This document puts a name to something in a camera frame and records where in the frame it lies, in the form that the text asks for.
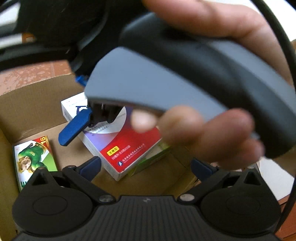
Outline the red blue white medicine box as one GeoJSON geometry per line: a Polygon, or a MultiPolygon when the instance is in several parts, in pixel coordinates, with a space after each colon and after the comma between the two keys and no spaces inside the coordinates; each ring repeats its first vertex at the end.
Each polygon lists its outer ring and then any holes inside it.
{"type": "Polygon", "coordinates": [[[119,181],[159,142],[158,128],[135,132],[130,125],[131,107],[123,107],[113,123],[100,122],[86,128],[78,137],[94,156],[100,157],[104,169],[119,181]]]}

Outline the green cartoon character box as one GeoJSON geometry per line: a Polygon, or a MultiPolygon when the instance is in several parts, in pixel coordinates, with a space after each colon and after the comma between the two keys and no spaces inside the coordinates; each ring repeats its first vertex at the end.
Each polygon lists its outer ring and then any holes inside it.
{"type": "Polygon", "coordinates": [[[48,136],[41,136],[14,145],[13,152],[16,178],[20,191],[38,168],[43,167],[50,172],[57,171],[48,136]]]}

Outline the light green box in carton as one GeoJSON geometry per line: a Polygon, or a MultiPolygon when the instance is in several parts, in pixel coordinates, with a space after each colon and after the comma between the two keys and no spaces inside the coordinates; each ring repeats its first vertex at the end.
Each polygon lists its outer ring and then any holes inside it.
{"type": "Polygon", "coordinates": [[[129,171],[128,176],[131,177],[143,171],[144,169],[164,157],[170,151],[170,149],[170,146],[166,143],[162,141],[159,142],[157,145],[151,148],[148,154],[140,162],[138,162],[138,164],[134,168],[129,171]]]}

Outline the white papers under phone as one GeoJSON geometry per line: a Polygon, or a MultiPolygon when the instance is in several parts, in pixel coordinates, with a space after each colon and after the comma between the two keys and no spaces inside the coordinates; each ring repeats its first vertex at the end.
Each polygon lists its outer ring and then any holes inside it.
{"type": "Polygon", "coordinates": [[[271,159],[261,158],[257,166],[276,200],[280,204],[285,203],[292,190],[294,178],[271,159]]]}

